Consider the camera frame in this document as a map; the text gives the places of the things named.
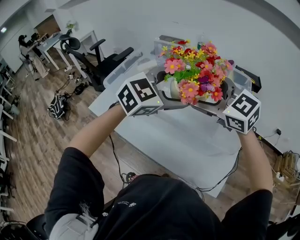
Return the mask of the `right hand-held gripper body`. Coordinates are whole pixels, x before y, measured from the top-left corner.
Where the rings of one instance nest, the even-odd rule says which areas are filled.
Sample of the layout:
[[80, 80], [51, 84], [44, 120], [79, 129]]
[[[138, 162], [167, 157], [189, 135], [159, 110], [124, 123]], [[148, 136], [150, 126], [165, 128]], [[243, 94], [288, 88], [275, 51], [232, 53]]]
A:
[[261, 102], [247, 89], [244, 89], [223, 111], [225, 126], [247, 134], [259, 120]]

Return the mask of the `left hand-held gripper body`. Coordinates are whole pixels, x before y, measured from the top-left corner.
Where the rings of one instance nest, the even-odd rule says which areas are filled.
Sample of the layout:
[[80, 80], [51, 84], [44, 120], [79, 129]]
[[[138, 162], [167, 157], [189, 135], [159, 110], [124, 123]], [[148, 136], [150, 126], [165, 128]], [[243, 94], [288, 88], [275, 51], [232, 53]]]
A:
[[164, 105], [143, 72], [126, 79], [116, 97], [127, 116], [151, 115]]

